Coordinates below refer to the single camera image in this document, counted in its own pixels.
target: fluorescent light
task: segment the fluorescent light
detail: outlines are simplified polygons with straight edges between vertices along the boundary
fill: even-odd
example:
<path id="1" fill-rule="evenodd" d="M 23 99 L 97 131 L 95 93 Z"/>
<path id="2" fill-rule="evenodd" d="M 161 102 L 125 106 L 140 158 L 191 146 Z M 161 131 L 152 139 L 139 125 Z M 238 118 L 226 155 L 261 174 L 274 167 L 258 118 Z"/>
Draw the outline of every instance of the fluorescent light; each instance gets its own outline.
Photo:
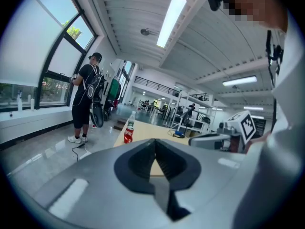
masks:
<path id="1" fill-rule="evenodd" d="M 261 120 L 264 120 L 264 117 L 263 117 L 263 116 L 256 116 L 256 115 L 252 115 L 251 117 L 252 117 L 252 118 L 255 118 L 255 119 L 261 119 Z"/>
<path id="2" fill-rule="evenodd" d="M 185 4 L 186 0 L 171 0 L 170 6 L 168 7 L 165 19 L 163 21 L 157 46 L 163 48 L 165 47 Z"/>
<path id="3" fill-rule="evenodd" d="M 226 81 L 226 82 L 223 82 L 223 85 L 232 86 L 232 85 L 240 85 L 240 84 L 252 83 L 252 82 L 257 82 L 256 76 L 250 76 L 250 77 L 245 77 L 245 78 L 239 78 L 236 80 Z"/>
<path id="4" fill-rule="evenodd" d="M 262 107 L 250 107 L 250 106 L 245 106 L 244 109 L 247 110 L 264 110 Z"/>

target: black shorts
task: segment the black shorts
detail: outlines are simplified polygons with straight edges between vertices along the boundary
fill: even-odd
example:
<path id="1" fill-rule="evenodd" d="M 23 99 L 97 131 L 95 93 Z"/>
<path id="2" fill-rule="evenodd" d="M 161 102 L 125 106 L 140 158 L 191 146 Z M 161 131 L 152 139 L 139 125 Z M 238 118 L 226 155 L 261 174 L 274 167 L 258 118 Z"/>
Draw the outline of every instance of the black shorts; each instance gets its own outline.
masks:
<path id="1" fill-rule="evenodd" d="M 80 129 L 82 125 L 89 124 L 91 101 L 82 101 L 79 105 L 72 107 L 74 128 Z"/>

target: red can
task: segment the red can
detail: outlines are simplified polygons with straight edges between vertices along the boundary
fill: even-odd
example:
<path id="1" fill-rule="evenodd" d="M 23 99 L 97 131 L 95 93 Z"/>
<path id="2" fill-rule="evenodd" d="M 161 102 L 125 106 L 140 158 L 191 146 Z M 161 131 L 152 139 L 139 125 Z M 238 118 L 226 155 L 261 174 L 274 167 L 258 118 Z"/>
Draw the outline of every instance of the red can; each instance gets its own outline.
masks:
<path id="1" fill-rule="evenodd" d="M 132 135 L 133 135 L 133 126 L 128 126 L 124 133 L 124 143 L 131 143 L 132 142 Z"/>

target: wooden table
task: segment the wooden table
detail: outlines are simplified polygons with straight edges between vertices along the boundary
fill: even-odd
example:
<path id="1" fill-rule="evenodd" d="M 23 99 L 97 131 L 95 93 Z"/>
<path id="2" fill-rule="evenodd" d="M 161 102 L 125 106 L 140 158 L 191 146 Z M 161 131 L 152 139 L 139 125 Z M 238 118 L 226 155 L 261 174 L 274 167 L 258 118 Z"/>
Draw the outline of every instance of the wooden table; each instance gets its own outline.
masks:
<path id="1" fill-rule="evenodd" d="M 117 147 L 120 145 L 124 145 L 124 132 L 126 130 L 128 121 L 126 122 L 123 130 L 118 136 L 118 139 L 116 140 L 115 144 L 113 147 Z M 171 135 L 168 135 L 168 131 L 170 129 L 162 126 L 157 126 L 157 125 L 152 125 L 148 123 L 144 123 L 141 121 L 134 121 L 134 133 L 132 135 L 132 141 L 141 141 L 145 139 L 150 139 L 150 138 L 159 138 L 159 139 L 168 139 L 170 141 L 174 141 L 177 143 L 185 144 L 188 145 L 188 138 L 177 138 L 173 137 Z M 156 160 L 152 164 L 151 168 L 151 176 L 152 177 L 162 177 L 164 176 L 161 168 L 159 167 L 158 163 Z"/>

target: floor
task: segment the floor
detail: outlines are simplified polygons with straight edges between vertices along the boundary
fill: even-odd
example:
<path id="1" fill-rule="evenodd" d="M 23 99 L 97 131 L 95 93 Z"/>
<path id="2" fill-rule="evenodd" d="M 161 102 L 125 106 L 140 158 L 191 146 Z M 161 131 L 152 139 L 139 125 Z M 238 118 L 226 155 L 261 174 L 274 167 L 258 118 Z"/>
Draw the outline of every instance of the floor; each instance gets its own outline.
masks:
<path id="1" fill-rule="evenodd" d="M 113 129 L 118 118 L 128 118 L 135 107 L 118 105 L 113 110 L 112 119 L 102 128 L 88 131 L 88 142 L 85 146 L 74 149 L 81 158 L 85 154 L 112 148 L 120 131 Z M 153 125 L 166 126 L 160 114 L 149 114 L 138 111 L 136 120 Z M 77 144 L 70 143 L 67 136 L 73 135 L 73 124 L 67 125 L 40 136 L 9 147 L 0 153 L 1 164 L 10 181 L 33 196 L 38 189 L 76 162 L 77 156 L 72 148 Z"/>

